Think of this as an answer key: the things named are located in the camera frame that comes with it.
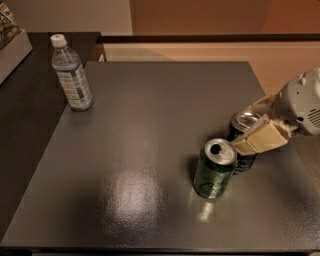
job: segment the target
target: water bottle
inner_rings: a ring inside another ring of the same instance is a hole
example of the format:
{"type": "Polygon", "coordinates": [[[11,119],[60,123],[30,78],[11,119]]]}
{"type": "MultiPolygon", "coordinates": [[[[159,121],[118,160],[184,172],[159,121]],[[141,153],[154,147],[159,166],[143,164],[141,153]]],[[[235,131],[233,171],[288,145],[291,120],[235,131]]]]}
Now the water bottle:
{"type": "Polygon", "coordinates": [[[91,91],[79,55],[67,45],[62,34],[51,37],[52,66],[73,111],[86,111],[93,104],[91,91]]]}

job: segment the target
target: soda can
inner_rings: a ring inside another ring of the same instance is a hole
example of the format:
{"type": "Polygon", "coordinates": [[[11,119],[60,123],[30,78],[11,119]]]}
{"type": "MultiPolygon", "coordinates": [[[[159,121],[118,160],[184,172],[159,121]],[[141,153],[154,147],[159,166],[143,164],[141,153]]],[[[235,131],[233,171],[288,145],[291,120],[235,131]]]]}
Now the soda can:
{"type": "MultiPolygon", "coordinates": [[[[227,136],[228,141],[233,141],[238,136],[248,131],[260,118],[260,115],[252,110],[244,110],[234,114],[230,120],[230,127],[227,136]]],[[[238,154],[238,166],[233,174],[239,174],[241,172],[249,170],[257,154],[242,156],[238,154]]]]}
{"type": "Polygon", "coordinates": [[[224,139],[213,139],[201,149],[194,188],[205,198],[221,196],[237,166],[237,151],[224,139]]]}

